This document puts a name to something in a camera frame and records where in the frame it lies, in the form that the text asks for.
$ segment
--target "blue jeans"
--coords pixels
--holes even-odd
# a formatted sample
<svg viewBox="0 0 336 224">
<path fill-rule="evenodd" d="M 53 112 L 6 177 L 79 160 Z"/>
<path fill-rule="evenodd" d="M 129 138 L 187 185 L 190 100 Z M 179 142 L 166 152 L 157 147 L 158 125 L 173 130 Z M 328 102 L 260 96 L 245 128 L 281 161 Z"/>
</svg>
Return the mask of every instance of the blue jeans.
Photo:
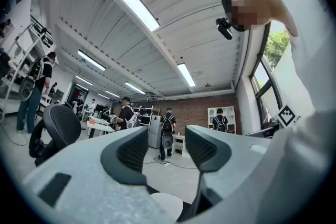
<svg viewBox="0 0 336 224">
<path fill-rule="evenodd" d="M 16 123 L 16 129 L 18 131 L 21 131 L 24 129 L 24 120 L 27 113 L 27 131 L 28 133 L 32 133 L 35 128 L 35 114 L 36 110 L 38 108 L 38 105 L 40 104 L 42 93 L 40 90 L 35 87 L 33 89 L 33 92 L 31 93 L 31 96 L 27 101 L 21 101 L 19 111 L 17 112 L 17 123 Z"/>
</svg>

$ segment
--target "ceiling light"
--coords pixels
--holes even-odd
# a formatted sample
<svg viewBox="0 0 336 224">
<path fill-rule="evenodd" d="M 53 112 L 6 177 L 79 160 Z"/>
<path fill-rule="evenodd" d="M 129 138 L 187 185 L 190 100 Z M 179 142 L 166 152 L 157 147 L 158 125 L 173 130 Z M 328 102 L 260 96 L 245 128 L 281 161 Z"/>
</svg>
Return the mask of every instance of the ceiling light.
<svg viewBox="0 0 336 224">
<path fill-rule="evenodd" d="M 181 63 L 181 64 L 177 65 L 177 67 L 179 68 L 180 72 L 184 76 L 185 80 L 188 82 L 189 86 L 190 87 L 196 86 L 194 81 L 193 81 L 193 78 L 190 76 L 190 73 L 189 73 L 185 63 Z"/>
<path fill-rule="evenodd" d="M 77 52 L 80 56 L 82 56 L 84 59 L 88 60 L 91 64 L 95 65 L 96 67 L 98 67 L 99 69 L 105 71 L 106 68 L 102 65 L 100 65 L 99 63 L 97 63 L 95 60 L 93 60 L 91 57 L 87 56 L 84 52 L 82 52 L 81 50 L 78 50 Z"/>
<path fill-rule="evenodd" d="M 109 92 L 109 91 L 105 91 L 105 92 L 107 92 L 107 93 L 109 93 L 109 94 L 111 94 L 111 95 L 114 95 L 115 97 L 120 98 L 120 96 L 118 96 L 118 95 L 116 95 L 116 94 L 114 94 L 114 93 L 112 93 L 112 92 Z"/>
<path fill-rule="evenodd" d="M 103 96 L 102 94 L 100 94 L 100 93 L 98 93 L 98 95 L 100 95 L 100 96 Z M 103 97 L 105 97 L 106 99 L 109 99 L 108 97 L 106 97 L 106 96 L 103 96 Z"/>
<path fill-rule="evenodd" d="M 77 75 L 76 75 L 76 78 L 77 78 L 77 79 L 80 79 L 80 80 L 84 81 L 85 83 L 87 83 L 88 85 L 92 86 L 92 83 L 86 81 L 85 79 L 82 79 L 81 77 L 79 77 L 79 76 L 77 76 Z"/>
<path fill-rule="evenodd" d="M 83 88 L 84 90 L 87 90 L 87 91 L 88 91 L 88 89 L 85 88 L 85 87 L 83 87 L 82 85 L 79 85 L 78 83 L 76 83 L 76 85 L 79 86 L 79 87 L 81 87 L 81 88 Z"/>
<path fill-rule="evenodd" d="M 140 20 L 146 25 L 149 31 L 154 31 L 160 25 L 150 13 L 150 11 L 145 7 L 141 0 L 123 0 L 126 5 L 128 5 L 131 10 L 138 16 Z"/>
<path fill-rule="evenodd" d="M 125 82 L 125 84 L 131 88 L 133 88 L 135 91 L 138 91 L 141 94 L 145 94 L 143 91 L 139 90 L 137 87 L 134 87 L 132 84 L 129 84 L 128 82 Z"/>
</svg>

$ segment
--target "white round object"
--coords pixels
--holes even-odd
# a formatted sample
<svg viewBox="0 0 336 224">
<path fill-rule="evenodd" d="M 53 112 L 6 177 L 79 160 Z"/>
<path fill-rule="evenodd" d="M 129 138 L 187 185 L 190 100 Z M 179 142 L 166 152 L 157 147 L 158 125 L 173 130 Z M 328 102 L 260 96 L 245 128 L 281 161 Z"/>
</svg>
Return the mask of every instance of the white round object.
<svg viewBox="0 0 336 224">
<path fill-rule="evenodd" d="M 173 220 L 177 220 L 182 213 L 183 202 L 180 198 L 168 193 L 153 193 L 151 197 L 167 212 Z"/>
</svg>

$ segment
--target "green tree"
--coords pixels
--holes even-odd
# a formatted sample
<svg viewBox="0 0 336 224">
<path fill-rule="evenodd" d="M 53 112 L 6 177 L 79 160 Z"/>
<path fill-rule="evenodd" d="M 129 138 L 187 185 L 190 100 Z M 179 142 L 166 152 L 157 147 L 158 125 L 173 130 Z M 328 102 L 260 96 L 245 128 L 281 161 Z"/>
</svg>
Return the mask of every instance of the green tree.
<svg viewBox="0 0 336 224">
<path fill-rule="evenodd" d="M 272 69 L 277 66 L 283 52 L 288 45 L 288 42 L 289 36 L 285 30 L 281 32 L 277 31 L 274 33 L 269 33 L 264 56 L 266 57 L 267 62 Z"/>
</svg>

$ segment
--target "person wearing backpack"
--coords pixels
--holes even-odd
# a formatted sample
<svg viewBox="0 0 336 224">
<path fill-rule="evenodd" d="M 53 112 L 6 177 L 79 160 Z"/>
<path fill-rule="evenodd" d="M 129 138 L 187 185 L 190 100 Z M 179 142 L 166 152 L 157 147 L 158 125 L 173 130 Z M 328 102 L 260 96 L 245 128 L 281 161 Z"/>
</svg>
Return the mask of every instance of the person wearing backpack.
<svg viewBox="0 0 336 224">
<path fill-rule="evenodd" d="M 172 137 L 174 134 L 174 128 L 176 127 L 176 119 L 172 114 L 172 109 L 167 108 L 167 112 L 165 115 L 163 115 L 160 119 L 160 126 L 162 126 L 161 131 L 161 140 L 160 140 L 160 156 L 159 158 L 164 161 L 165 159 L 165 152 L 164 149 L 167 148 L 167 157 L 170 158 L 172 156 Z M 164 137 L 171 136 L 171 144 L 170 141 L 168 141 L 167 146 L 164 146 L 162 141 L 164 142 Z"/>
<path fill-rule="evenodd" d="M 223 109 L 217 109 L 217 116 L 212 119 L 213 130 L 220 132 L 227 131 L 227 118 L 223 116 Z"/>
<path fill-rule="evenodd" d="M 134 112 L 133 107 L 131 106 L 131 99 L 124 97 L 121 101 L 122 109 L 119 113 L 119 117 L 114 119 L 120 130 L 126 130 L 129 128 L 135 127 L 137 114 Z"/>
<path fill-rule="evenodd" d="M 21 132 L 24 130 L 24 119 L 27 113 L 27 132 L 31 134 L 35 128 L 35 113 L 40 104 L 43 87 L 47 89 L 50 86 L 51 74 L 53 72 L 52 64 L 55 62 L 56 53 L 50 52 L 46 58 L 41 60 L 43 72 L 40 78 L 35 81 L 33 91 L 26 101 L 21 101 L 17 112 L 16 130 Z"/>
</svg>

